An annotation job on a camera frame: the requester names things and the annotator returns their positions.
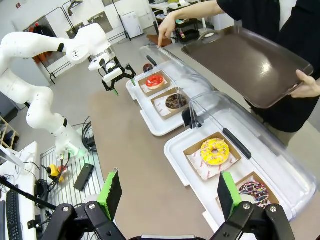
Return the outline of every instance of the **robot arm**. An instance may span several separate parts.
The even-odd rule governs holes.
[[[30,32],[13,32],[3,38],[0,45],[0,92],[18,104],[27,102],[30,104],[26,117],[27,123],[34,129],[45,129],[55,136],[57,156],[65,150],[77,155],[80,149],[84,149],[82,138],[68,124],[66,118],[60,114],[51,113],[50,108],[54,98],[52,90],[48,87],[31,85],[10,70],[12,58],[31,58],[51,51],[65,52],[66,57],[73,64],[80,64],[92,56],[90,71],[100,68],[105,70],[109,64],[108,66],[112,67],[108,67],[108,71],[105,71],[106,74],[113,72],[107,78],[109,82],[112,81],[113,88],[115,82],[127,76],[111,49],[104,30],[97,23],[81,28],[74,39],[49,37]],[[128,75],[131,79],[135,76],[133,73]]]

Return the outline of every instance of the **donut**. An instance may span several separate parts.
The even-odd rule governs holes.
[[[218,166],[228,160],[230,149],[223,139],[213,138],[202,144],[200,155],[206,164]]]
[[[239,188],[240,194],[251,195],[255,198],[255,203],[260,208],[265,208],[268,204],[269,193],[263,184],[257,181],[250,181]]]
[[[165,80],[161,75],[153,75],[148,78],[145,85],[148,87],[148,89],[154,90],[165,85]]]
[[[143,72],[144,73],[149,72],[152,69],[154,69],[154,67],[151,64],[146,64],[146,65],[143,66]]]
[[[174,110],[180,109],[188,104],[186,97],[180,93],[173,94],[169,96],[165,101],[165,106],[172,112]]]

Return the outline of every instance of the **human hand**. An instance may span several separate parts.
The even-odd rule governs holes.
[[[303,81],[303,84],[290,94],[291,97],[314,98],[320,95],[320,85],[312,76],[308,76],[300,70],[296,71],[296,75]]]
[[[166,16],[161,25],[159,26],[159,40],[158,47],[161,47],[162,40],[164,38],[169,39],[171,37],[171,33],[176,29],[176,17],[174,12],[171,12]]]

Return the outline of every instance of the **white serving tray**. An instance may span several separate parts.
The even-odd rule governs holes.
[[[219,111],[214,115],[214,118],[219,123],[212,118],[208,118],[204,121],[201,128],[186,130],[169,140],[164,147],[164,154],[171,163],[173,169],[176,171],[183,185],[185,187],[190,186],[204,206],[206,211],[203,213],[203,216],[212,230],[216,232],[225,222],[223,212],[216,201],[218,196],[217,189],[219,176],[203,181],[187,160],[184,155],[184,150],[216,132],[222,133],[222,126],[224,128],[228,128],[252,153],[252,158],[248,160],[241,151],[237,149],[242,160],[227,170],[231,173],[234,181],[238,182],[251,172],[256,172],[261,179],[268,184],[274,195],[279,200],[279,204],[283,207],[287,218],[291,221],[297,214],[294,210],[300,212],[301,209],[309,202],[309,199],[302,203],[301,206],[291,206],[290,202],[286,200],[288,196],[283,195],[277,187],[277,183],[279,181],[285,181],[287,183],[287,187],[292,192],[292,195],[289,197],[294,198],[296,195],[299,195],[300,189],[299,187],[291,184],[290,176],[304,181],[302,176],[300,176],[299,173],[289,164],[286,165],[287,161],[282,159],[282,156],[276,156],[257,138],[257,136],[245,128],[244,125],[242,125],[242,123],[239,122],[228,110]],[[267,159],[267,161],[265,161],[265,164],[261,164],[261,161],[258,161],[260,163],[258,164],[257,159]],[[246,234],[243,239],[255,239],[255,237],[253,235]]]
[[[143,117],[143,120],[145,121],[146,125],[150,129],[150,132],[155,136],[164,136],[172,132],[173,130],[179,128],[180,126],[183,126],[184,121],[182,119],[181,112],[170,117],[167,120],[164,120],[151,103],[151,99],[172,89],[174,87],[172,84],[170,87],[149,97],[143,93],[143,91],[138,85],[138,81],[152,74],[153,71],[139,75],[135,78],[136,86],[134,86],[130,80],[126,83],[126,88],[130,93],[132,99],[134,101],[137,101],[140,107],[142,108],[140,114]]]

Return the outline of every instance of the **window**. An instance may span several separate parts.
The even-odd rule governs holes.
[[[105,7],[109,6],[110,4],[113,4],[112,0],[102,0],[102,2]]]

